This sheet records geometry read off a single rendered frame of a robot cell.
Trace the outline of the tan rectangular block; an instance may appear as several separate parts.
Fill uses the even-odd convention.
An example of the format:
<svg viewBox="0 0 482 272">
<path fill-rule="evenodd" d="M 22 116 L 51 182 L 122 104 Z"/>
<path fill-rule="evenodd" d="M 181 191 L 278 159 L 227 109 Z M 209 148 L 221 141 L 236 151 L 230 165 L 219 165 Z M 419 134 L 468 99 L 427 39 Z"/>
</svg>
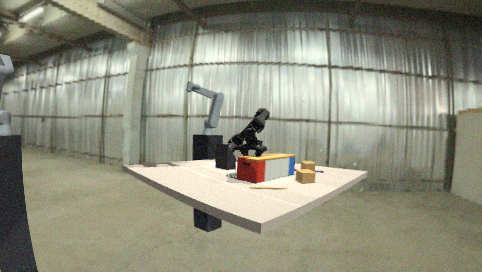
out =
<svg viewBox="0 0 482 272">
<path fill-rule="evenodd" d="M 309 169 L 312 172 L 315 172 L 315 163 L 313 161 L 312 162 L 301 161 L 300 169 Z"/>
<path fill-rule="evenodd" d="M 316 172 L 312 172 L 309 169 L 296 170 L 295 180 L 301 182 L 301 184 L 315 183 Z"/>
</svg>

